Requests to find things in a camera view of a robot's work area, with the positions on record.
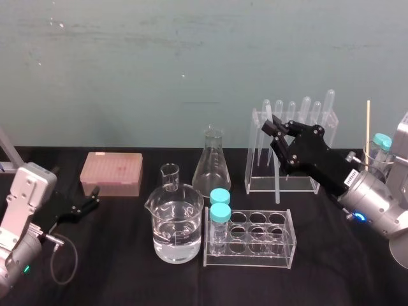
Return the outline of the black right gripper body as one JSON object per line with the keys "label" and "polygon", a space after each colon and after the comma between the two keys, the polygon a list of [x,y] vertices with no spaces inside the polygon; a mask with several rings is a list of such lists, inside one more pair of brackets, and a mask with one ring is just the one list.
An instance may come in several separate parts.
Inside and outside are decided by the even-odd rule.
{"label": "black right gripper body", "polygon": [[329,193],[346,193],[349,189],[346,178],[355,168],[327,146],[324,128],[292,120],[285,127],[294,140],[286,151],[284,171],[288,174],[302,172],[320,183]]}

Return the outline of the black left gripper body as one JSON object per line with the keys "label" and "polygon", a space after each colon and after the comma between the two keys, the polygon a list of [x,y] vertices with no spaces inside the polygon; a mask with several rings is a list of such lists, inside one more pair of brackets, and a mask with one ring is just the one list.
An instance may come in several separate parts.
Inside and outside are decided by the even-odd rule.
{"label": "black left gripper body", "polygon": [[36,225],[41,231],[52,231],[62,223],[76,223],[77,216],[73,201],[59,191],[53,191],[51,197],[36,211]]}

